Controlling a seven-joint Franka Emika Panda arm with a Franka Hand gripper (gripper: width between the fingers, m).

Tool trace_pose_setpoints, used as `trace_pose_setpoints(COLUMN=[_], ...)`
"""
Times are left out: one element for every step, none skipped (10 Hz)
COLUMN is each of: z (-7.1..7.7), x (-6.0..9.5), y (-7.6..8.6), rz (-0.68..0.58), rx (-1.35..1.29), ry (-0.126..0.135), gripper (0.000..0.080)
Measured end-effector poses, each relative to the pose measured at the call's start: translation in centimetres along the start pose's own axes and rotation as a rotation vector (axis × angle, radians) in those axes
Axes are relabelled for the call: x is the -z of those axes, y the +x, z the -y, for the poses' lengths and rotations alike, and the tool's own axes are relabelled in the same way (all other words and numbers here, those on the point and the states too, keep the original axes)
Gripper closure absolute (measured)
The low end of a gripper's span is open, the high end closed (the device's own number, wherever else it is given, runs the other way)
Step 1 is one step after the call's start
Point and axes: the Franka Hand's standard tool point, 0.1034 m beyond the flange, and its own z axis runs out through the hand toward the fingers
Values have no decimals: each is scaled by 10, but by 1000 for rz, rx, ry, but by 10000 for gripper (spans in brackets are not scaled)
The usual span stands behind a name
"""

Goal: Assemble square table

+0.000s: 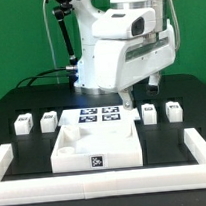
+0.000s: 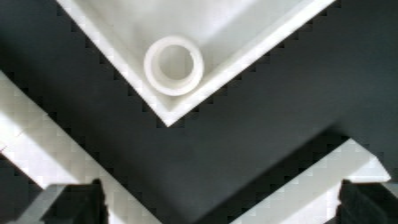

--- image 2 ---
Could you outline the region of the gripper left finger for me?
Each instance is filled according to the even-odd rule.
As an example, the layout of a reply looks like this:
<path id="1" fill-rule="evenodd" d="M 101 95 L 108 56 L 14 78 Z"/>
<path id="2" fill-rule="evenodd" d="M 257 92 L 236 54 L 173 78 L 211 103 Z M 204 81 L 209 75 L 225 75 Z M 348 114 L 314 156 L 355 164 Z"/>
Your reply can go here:
<path id="1" fill-rule="evenodd" d="M 12 224 L 106 224 L 101 183 L 49 185 Z"/>

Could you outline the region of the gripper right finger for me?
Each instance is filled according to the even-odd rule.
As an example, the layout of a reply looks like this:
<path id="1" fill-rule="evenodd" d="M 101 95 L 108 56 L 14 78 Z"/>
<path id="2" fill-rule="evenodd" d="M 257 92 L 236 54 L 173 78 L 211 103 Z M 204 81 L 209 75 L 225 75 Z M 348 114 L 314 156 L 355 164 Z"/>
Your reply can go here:
<path id="1" fill-rule="evenodd" d="M 342 181 L 335 224 L 398 224 L 398 182 Z"/>

